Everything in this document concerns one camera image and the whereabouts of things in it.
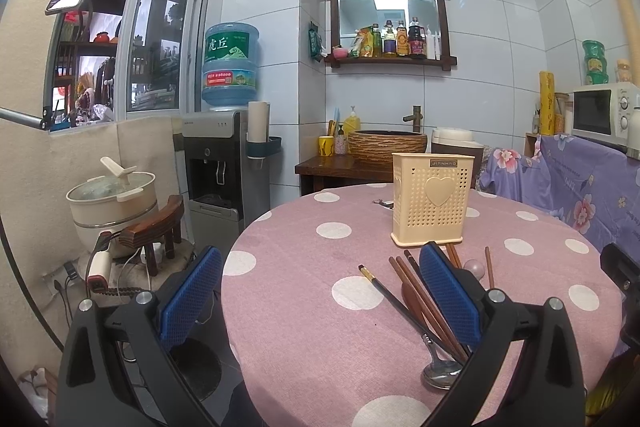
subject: wooden countertop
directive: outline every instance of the wooden countertop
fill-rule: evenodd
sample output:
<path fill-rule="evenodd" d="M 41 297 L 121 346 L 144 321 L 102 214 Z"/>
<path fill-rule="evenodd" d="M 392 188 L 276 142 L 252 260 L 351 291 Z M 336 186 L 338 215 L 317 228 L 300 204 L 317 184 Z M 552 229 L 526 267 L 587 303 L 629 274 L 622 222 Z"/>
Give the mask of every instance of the wooden countertop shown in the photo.
<path fill-rule="evenodd" d="M 351 155 L 316 156 L 296 165 L 296 174 L 356 178 L 385 183 L 393 182 L 392 164 L 373 164 L 356 160 Z"/>

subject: blue gripper pad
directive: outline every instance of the blue gripper pad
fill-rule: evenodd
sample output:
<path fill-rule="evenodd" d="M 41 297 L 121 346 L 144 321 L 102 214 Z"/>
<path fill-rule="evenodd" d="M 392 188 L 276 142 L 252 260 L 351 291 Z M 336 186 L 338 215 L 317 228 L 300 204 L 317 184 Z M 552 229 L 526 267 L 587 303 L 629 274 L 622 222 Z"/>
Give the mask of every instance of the blue gripper pad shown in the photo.
<path fill-rule="evenodd" d="M 440 247 L 433 245 L 420 250 L 422 279 L 458 341 L 475 349 L 482 339 L 478 309 L 444 261 L 442 251 L 436 251 Z"/>
<path fill-rule="evenodd" d="M 159 337 L 167 351 L 186 340 L 222 277 L 222 254 L 217 248 L 207 247 L 195 262 L 197 266 L 193 267 L 160 315 Z"/>

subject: microwave door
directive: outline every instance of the microwave door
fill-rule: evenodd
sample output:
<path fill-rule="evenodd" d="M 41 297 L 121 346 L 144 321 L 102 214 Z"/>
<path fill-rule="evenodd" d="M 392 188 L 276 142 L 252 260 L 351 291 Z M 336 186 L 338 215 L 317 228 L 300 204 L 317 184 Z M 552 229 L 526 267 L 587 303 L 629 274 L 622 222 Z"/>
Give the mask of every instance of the microwave door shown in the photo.
<path fill-rule="evenodd" d="M 611 90 L 574 93 L 574 129 L 611 136 Z"/>

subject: yellow mug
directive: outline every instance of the yellow mug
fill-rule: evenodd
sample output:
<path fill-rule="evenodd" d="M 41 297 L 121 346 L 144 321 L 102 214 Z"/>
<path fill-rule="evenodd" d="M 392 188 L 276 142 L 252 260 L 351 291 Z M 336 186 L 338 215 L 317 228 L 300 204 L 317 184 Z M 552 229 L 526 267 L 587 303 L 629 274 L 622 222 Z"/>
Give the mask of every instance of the yellow mug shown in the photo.
<path fill-rule="evenodd" d="M 320 149 L 321 156 L 333 156 L 334 155 L 334 137 L 319 136 L 318 147 Z"/>

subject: metal bolt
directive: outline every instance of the metal bolt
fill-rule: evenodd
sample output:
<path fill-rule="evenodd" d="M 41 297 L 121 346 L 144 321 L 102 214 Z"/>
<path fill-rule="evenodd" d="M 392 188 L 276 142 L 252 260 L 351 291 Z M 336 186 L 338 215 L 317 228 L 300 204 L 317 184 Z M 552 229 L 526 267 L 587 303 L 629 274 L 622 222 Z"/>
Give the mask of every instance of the metal bolt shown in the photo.
<path fill-rule="evenodd" d="M 564 308 L 564 304 L 558 297 L 551 297 L 549 299 L 549 306 L 551 306 L 555 310 L 561 310 Z"/>
<path fill-rule="evenodd" d="M 138 295 L 136 295 L 136 302 L 138 304 L 147 304 L 148 302 L 151 302 L 151 299 L 154 296 L 151 295 L 151 292 L 140 292 Z"/>
<path fill-rule="evenodd" d="M 505 299 L 505 294 L 503 292 L 501 292 L 500 290 L 490 290 L 489 291 L 489 299 L 492 302 L 503 302 Z"/>
<path fill-rule="evenodd" d="M 81 312 L 89 311 L 93 305 L 94 302 L 91 299 L 84 299 L 83 301 L 80 301 L 80 304 L 78 304 L 78 309 Z"/>

